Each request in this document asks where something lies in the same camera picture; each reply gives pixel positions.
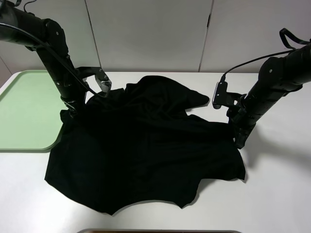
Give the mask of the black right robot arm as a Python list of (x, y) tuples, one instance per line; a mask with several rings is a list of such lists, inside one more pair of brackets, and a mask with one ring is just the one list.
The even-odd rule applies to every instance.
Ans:
[(238, 106), (228, 110), (235, 131), (235, 145), (241, 149), (256, 122), (282, 97), (311, 81), (311, 46), (306, 45), (284, 57), (269, 58), (260, 68), (258, 80)]

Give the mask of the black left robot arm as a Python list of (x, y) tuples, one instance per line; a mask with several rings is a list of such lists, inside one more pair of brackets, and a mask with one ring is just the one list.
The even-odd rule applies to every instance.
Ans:
[(64, 104), (73, 114), (83, 111), (86, 87), (70, 59), (64, 30), (56, 21), (40, 19), (17, 9), (14, 3), (2, 0), (0, 39), (36, 52)]

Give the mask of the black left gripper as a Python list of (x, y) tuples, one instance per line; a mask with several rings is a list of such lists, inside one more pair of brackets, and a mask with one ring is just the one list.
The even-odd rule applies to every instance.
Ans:
[(85, 109), (85, 91), (61, 91), (61, 100), (73, 113), (78, 114)]

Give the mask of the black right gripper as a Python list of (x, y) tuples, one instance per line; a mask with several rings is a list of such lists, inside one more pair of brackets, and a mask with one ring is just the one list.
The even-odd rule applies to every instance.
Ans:
[(248, 117), (247, 110), (242, 106), (230, 107), (226, 115), (229, 125), (234, 130), (234, 142), (237, 143), (238, 149), (242, 149), (256, 124), (249, 123), (252, 119)]

